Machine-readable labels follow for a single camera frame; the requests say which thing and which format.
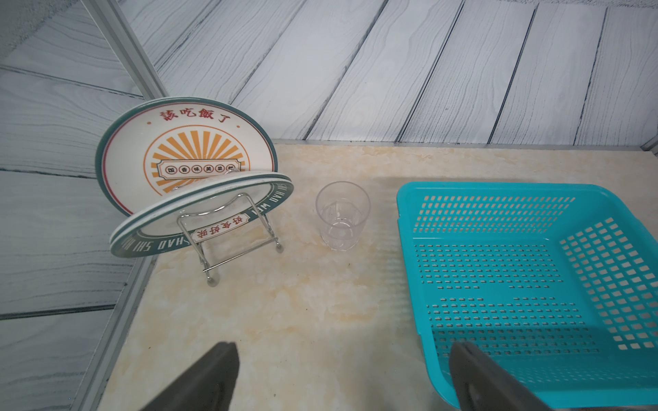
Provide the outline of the teal plastic basket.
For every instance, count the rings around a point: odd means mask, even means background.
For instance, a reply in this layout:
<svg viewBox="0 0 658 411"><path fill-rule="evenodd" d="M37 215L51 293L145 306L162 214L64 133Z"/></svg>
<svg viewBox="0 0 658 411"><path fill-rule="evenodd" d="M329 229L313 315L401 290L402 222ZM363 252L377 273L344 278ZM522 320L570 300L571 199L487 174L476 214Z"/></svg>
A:
<svg viewBox="0 0 658 411"><path fill-rule="evenodd" d="M657 242L587 184L407 183L399 234L428 377L472 342L555 409L657 402Z"/></svg>

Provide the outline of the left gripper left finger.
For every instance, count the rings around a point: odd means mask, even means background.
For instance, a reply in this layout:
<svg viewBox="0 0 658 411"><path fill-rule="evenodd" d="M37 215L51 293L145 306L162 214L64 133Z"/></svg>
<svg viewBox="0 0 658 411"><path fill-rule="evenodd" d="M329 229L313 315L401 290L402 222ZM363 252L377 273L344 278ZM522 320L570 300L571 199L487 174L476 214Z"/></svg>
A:
<svg viewBox="0 0 658 411"><path fill-rule="evenodd" d="M142 410L228 410L240 368L233 342L218 342Z"/></svg>

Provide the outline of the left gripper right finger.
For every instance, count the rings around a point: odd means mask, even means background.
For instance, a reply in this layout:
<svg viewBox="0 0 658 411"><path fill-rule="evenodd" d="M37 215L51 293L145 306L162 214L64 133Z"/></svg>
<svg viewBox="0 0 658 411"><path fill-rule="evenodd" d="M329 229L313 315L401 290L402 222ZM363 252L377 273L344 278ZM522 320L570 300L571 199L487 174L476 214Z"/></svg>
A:
<svg viewBox="0 0 658 411"><path fill-rule="evenodd" d="M471 342L455 342L449 356L461 410L551 410Z"/></svg>

